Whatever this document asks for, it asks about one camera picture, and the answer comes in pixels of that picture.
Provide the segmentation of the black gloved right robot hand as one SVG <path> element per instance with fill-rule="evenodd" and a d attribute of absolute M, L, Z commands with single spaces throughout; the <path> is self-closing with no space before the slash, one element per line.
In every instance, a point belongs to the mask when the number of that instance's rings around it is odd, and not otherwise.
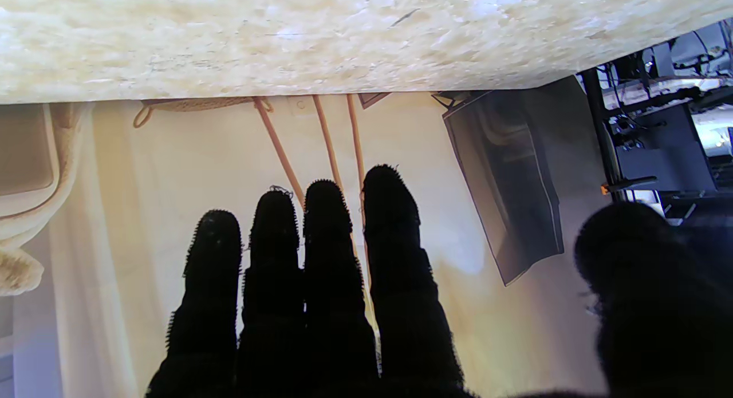
<path fill-rule="evenodd" d="M 470 397 L 413 195 L 398 172 L 365 176 L 365 239 L 379 336 L 365 315 L 350 213 L 337 184 L 305 197 L 305 267 L 295 207 L 262 195 L 242 271 L 230 212 L 200 219 L 167 356 L 147 397 Z M 730 397 L 731 289 L 651 207 L 603 207 L 575 263 L 597 297 L 596 348 L 609 397 Z"/>

